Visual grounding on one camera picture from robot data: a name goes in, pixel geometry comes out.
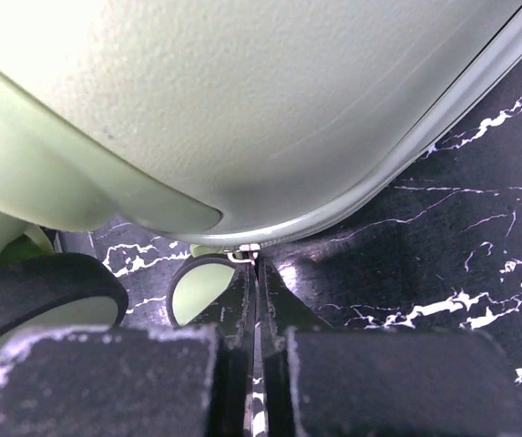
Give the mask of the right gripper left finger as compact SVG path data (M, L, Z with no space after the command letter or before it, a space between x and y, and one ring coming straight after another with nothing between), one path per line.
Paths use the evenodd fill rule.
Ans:
M251 274L191 326L64 323L53 310L0 338L0 436L248 436Z

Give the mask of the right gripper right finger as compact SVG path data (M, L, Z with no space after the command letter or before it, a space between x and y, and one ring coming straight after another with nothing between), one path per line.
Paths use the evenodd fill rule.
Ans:
M522 393L493 340L469 330L351 330L257 268L271 436L522 436Z

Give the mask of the metal zipper pull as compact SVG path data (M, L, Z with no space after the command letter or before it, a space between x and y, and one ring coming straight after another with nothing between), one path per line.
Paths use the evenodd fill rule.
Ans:
M259 257L261 246L257 243L244 244L227 253L227 258L234 264L251 264L254 266Z

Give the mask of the green hard-shell suitcase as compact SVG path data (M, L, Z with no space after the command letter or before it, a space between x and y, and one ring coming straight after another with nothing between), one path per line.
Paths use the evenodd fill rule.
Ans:
M0 255L121 215L227 250L368 202L522 60L522 1L0 1Z

